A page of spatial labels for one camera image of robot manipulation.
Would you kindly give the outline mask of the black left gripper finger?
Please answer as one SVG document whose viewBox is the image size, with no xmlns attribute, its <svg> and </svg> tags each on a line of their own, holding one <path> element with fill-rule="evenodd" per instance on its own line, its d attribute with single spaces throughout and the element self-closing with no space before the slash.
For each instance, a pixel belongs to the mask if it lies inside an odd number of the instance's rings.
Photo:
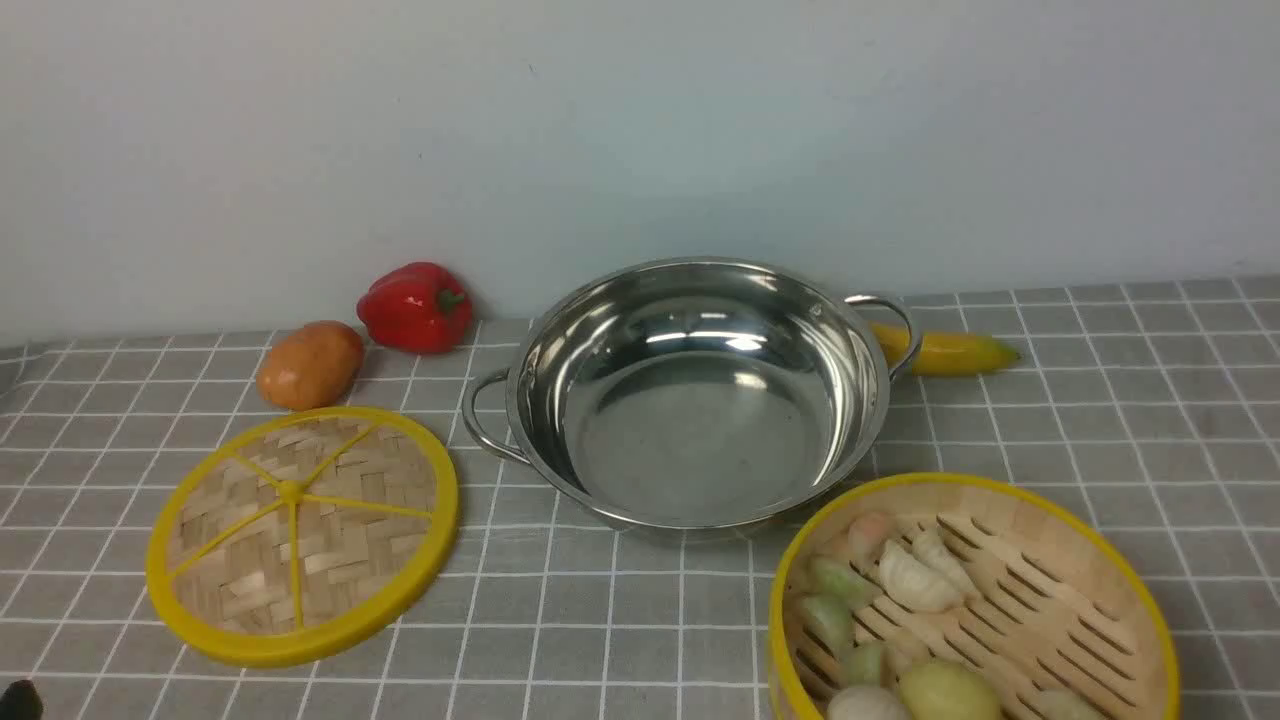
<svg viewBox="0 0 1280 720">
<path fill-rule="evenodd" d="M 31 680 L 17 680 L 0 697 L 1 720 L 40 720 L 44 702 Z"/>
</svg>

